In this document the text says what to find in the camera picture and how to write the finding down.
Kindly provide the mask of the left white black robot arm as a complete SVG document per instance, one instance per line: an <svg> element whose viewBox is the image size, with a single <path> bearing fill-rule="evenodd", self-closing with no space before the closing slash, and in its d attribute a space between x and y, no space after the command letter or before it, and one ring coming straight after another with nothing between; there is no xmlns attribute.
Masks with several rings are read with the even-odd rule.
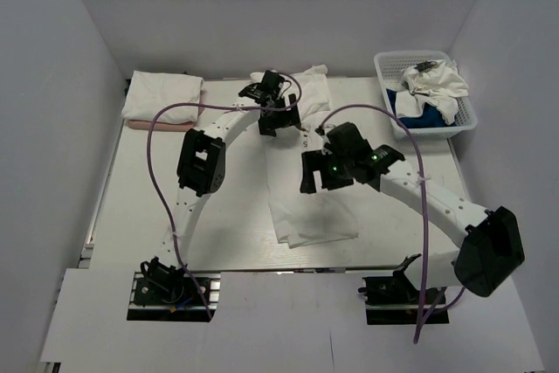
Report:
<svg viewBox="0 0 559 373"><path fill-rule="evenodd" d="M156 254L160 263L177 269L185 264L202 210L225 179L228 146L252 124L268 116L297 116L296 102L294 94L287 100L269 101L263 107L255 100L240 98L229 107L221 107L223 113L208 126L185 134L176 171L176 205L163 205L170 228Z"/></svg>

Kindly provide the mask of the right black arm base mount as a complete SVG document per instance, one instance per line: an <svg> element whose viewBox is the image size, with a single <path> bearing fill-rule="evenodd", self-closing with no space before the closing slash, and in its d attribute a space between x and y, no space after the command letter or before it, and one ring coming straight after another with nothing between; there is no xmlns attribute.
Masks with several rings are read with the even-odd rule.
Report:
<svg viewBox="0 0 559 373"><path fill-rule="evenodd" d="M364 298L369 326L414 325L417 322L419 291L404 272L419 254L407 257L391 276L369 276L362 279L358 293Z"/></svg>

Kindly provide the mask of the white cartoon print t-shirt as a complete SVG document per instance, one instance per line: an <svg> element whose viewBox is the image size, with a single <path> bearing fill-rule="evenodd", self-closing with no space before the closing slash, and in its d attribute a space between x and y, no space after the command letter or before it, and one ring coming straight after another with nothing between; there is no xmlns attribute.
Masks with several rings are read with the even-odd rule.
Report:
<svg viewBox="0 0 559 373"><path fill-rule="evenodd" d="M359 224L350 209L351 197L341 190L300 193L301 154L322 148L314 132L329 114L331 95L325 65L313 66L294 77L302 87L298 104L301 124L283 128L266 140L268 204L280 243L291 248L356 238Z"/></svg>

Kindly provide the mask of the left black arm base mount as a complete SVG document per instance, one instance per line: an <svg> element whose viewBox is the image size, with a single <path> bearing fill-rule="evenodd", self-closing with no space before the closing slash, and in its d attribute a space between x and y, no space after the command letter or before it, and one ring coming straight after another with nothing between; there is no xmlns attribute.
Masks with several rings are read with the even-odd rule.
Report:
<svg viewBox="0 0 559 373"><path fill-rule="evenodd" d="M128 303L128 321L210 322L217 310L220 276L197 274L154 258L135 273Z"/></svg>

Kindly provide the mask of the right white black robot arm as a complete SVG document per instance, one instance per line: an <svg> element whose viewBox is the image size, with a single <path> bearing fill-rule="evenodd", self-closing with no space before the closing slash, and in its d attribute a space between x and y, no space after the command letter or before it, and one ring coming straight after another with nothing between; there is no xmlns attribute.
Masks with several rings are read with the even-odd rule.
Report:
<svg viewBox="0 0 559 373"><path fill-rule="evenodd" d="M304 152L301 160L301 192L316 192L315 172L327 190L355 182L367 184L417 213L427 213L430 223L454 243L453 252L422 252L398 266L392 283L401 300L413 302L426 288L458 286L488 297L525 260L512 211L503 206L490 211L421 178L404 156L389 146L373 150L362 160L321 150Z"/></svg>

